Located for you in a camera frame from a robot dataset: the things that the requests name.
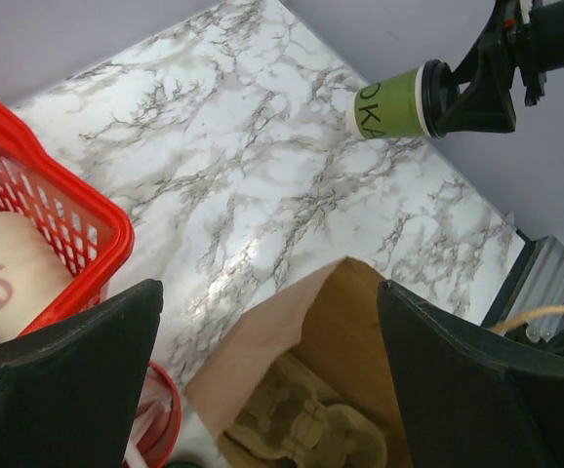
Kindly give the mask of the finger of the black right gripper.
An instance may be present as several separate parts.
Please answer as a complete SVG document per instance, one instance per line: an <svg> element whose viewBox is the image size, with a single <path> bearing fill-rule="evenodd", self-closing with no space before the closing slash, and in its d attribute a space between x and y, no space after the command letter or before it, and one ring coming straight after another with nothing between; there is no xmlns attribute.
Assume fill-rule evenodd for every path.
<svg viewBox="0 0 564 468"><path fill-rule="evenodd" d="M440 112L434 124L440 137L453 133L507 134L515 130L511 86L491 76L441 89Z"/></svg>
<svg viewBox="0 0 564 468"><path fill-rule="evenodd" d="M489 81L493 78L492 54L496 50L497 34L482 32L463 61L452 73L452 81L456 85Z"/></svg>

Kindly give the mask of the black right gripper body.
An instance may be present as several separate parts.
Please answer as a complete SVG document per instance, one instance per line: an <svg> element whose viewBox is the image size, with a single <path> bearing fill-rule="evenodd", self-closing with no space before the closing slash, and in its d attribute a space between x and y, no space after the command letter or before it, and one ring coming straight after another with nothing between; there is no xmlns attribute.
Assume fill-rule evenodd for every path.
<svg viewBox="0 0 564 468"><path fill-rule="evenodd" d="M525 103L537 104L546 74L564 69L564 1L498 1L478 46L481 83L502 97L518 71Z"/></svg>

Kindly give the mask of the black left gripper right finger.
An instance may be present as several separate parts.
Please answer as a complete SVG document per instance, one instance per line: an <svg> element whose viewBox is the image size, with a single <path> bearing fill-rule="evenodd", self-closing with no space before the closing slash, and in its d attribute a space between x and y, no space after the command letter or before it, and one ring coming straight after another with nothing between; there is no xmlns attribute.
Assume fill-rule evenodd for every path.
<svg viewBox="0 0 564 468"><path fill-rule="evenodd" d="M564 467L564 357L447 313L393 281L377 299L416 467Z"/></svg>

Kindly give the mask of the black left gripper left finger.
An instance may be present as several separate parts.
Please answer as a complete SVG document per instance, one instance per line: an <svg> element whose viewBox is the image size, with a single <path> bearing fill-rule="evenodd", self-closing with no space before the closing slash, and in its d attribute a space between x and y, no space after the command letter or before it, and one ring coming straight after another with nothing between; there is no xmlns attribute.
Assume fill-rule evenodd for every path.
<svg viewBox="0 0 564 468"><path fill-rule="evenodd" d="M119 467L163 308L147 279L0 344L0 467Z"/></svg>

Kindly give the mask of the green paper coffee cup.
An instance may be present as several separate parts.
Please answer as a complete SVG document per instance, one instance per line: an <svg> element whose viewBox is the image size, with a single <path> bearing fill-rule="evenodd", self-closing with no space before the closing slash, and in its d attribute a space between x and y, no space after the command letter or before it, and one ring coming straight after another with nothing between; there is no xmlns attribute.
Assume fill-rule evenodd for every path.
<svg viewBox="0 0 564 468"><path fill-rule="evenodd" d="M360 139L429 137L423 113L425 66L359 90L346 111L351 133Z"/></svg>

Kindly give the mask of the brown paper bag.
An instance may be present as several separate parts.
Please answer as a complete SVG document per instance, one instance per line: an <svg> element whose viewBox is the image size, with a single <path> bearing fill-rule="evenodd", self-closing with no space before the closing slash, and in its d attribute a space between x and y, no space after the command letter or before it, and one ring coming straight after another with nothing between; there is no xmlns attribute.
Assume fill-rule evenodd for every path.
<svg viewBox="0 0 564 468"><path fill-rule="evenodd" d="M377 299L384 278L346 258L246 312L186 387L187 399L233 467L296 467L262 461L232 442L232 425L270 366L290 353L383 430L384 467L416 467L383 343Z"/></svg>

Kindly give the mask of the brown cardboard cup carrier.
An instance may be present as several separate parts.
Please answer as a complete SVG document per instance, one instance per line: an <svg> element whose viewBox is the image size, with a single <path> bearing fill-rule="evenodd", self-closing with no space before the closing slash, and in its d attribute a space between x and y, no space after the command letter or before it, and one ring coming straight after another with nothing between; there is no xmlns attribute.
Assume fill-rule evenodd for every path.
<svg viewBox="0 0 564 468"><path fill-rule="evenodd" d="M384 467L385 435L292 354L270 366L224 432L252 456L296 467Z"/></svg>

